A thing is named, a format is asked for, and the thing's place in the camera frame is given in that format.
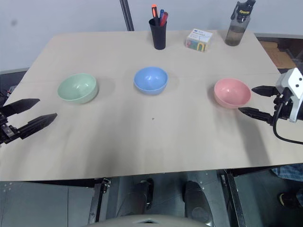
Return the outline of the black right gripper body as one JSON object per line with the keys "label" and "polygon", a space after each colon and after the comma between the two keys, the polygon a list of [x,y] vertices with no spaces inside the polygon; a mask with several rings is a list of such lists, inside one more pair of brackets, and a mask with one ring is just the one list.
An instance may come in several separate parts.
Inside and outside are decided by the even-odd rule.
{"label": "black right gripper body", "polygon": [[288,87],[285,87],[282,92],[279,92],[278,89],[274,87],[272,94],[276,96],[274,99],[275,111],[273,120],[289,119],[293,107],[293,102],[291,100],[293,93],[291,90]]}

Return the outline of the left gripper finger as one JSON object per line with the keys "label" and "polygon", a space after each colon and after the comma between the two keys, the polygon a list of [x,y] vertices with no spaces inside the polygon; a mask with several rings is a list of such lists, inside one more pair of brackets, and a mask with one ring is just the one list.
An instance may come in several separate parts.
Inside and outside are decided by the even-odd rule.
{"label": "left gripper finger", "polygon": [[39,116],[29,121],[25,126],[18,129],[18,137],[25,139],[51,124],[57,117],[57,113]]}
{"label": "left gripper finger", "polygon": [[39,101],[40,99],[37,98],[27,98],[18,100],[16,102],[3,106],[1,108],[1,114],[5,117],[10,117],[14,114],[19,114],[30,109]]}

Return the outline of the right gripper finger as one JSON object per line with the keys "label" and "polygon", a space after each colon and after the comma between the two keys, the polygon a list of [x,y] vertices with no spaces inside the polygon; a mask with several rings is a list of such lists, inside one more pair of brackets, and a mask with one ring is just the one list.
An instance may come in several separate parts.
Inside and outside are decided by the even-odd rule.
{"label": "right gripper finger", "polygon": [[238,110],[253,119],[264,121],[270,125],[273,124],[273,116],[266,112],[261,112],[259,109],[252,107],[240,107]]}
{"label": "right gripper finger", "polygon": [[261,96],[271,97],[277,95],[277,88],[275,86],[258,86],[251,90]]}

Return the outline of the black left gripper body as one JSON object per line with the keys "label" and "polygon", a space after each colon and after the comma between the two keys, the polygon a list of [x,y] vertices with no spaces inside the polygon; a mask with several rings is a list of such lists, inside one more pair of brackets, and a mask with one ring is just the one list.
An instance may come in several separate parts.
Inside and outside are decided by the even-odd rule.
{"label": "black left gripper body", "polygon": [[19,114],[21,110],[18,107],[2,107],[0,109],[0,143],[8,144],[18,138],[20,138],[20,131],[7,125],[8,117],[14,114]]}

